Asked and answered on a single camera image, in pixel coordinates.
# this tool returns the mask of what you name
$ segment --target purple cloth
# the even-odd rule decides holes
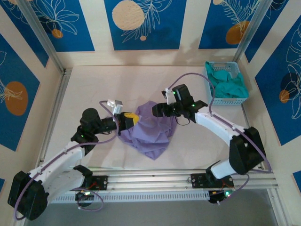
[[[120,140],[136,148],[151,159],[157,159],[168,147],[169,138],[177,126],[175,117],[160,117],[152,115],[151,108],[157,103],[149,101],[139,106],[135,114],[139,115],[138,123],[121,131]]]

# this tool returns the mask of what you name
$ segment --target green fabric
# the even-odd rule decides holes
[[[208,79],[215,87],[215,97],[217,98],[248,98],[249,92],[245,86],[244,79],[241,73],[238,73],[236,78],[231,78],[228,71],[214,71],[211,65],[206,62]]]

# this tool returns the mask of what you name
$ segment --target blue basket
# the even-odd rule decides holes
[[[231,78],[236,78],[238,73],[240,73],[238,64],[236,62],[209,62],[209,64],[215,71],[228,71],[231,75]],[[208,78],[207,70],[205,67],[203,74]],[[209,104],[212,100],[210,84],[206,82],[205,86]],[[241,105],[245,100],[247,100],[247,98],[214,98],[213,105]]]

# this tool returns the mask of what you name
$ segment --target white table surface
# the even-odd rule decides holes
[[[100,100],[118,99],[123,111],[135,112],[149,100],[165,102],[161,91],[180,75],[202,73],[203,67],[187,66],[76,66],[55,123],[45,160],[49,160],[70,141],[79,126],[82,112],[90,107],[101,118],[108,114],[98,104]],[[207,102],[205,81],[189,75],[177,84],[186,84],[194,100]],[[214,106],[213,110],[228,120],[246,126],[241,106]],[[106,140],[110,135],[98,135]],[[177,126],[167,150],[155,161],[122,143],[118,138],[98,145],[88,157],[88,166],[115,169],[203,169],[228,158],[229,148],[214,133],[191,122]]]

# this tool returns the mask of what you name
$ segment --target teal cloth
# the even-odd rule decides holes
[[[241,73],[238,73],[236,78],[231,78],[228,71],[214,71],[212,66],[206,62],[208,79],[215,87],[215,97],[217,98],[248,98],[249,92],[245,86],[244,79]]]

